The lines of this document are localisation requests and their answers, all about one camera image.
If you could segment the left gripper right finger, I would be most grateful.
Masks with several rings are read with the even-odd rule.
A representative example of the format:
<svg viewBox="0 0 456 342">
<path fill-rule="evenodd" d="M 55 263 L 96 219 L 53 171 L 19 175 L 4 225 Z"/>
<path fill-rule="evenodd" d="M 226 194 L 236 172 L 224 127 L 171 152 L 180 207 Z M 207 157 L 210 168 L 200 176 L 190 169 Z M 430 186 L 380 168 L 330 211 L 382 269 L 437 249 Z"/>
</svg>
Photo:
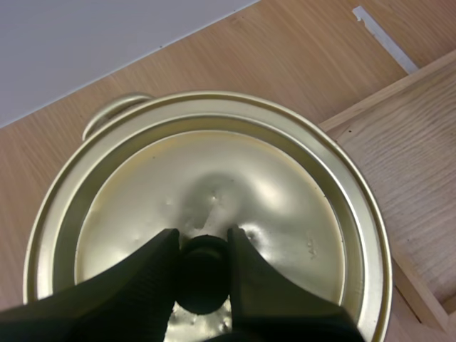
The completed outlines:
<svg viewBox="0 0 456 342">
<path fill-rule="evenodd" d="M 228 229 L 214 271 L 218 300 L 229 299 L 232 330 L 216 341 L 359 341 L 347 311 L 302 289 L 272 267 L 238 226 Z"/>
</svg>

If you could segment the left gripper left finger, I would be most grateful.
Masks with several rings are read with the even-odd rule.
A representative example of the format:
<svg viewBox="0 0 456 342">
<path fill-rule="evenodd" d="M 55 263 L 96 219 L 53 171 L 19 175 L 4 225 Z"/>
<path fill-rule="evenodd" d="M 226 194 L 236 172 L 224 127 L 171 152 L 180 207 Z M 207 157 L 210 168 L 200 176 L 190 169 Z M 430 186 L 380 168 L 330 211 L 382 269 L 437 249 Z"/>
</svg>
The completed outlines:
<svg viewBox="0 0 456 342">
<path fill-rule="evenodd" d="M 165 229 L 93 278 L 1 312 L 2 341 L 163 341 L 179 232 Z"/>
</svg>

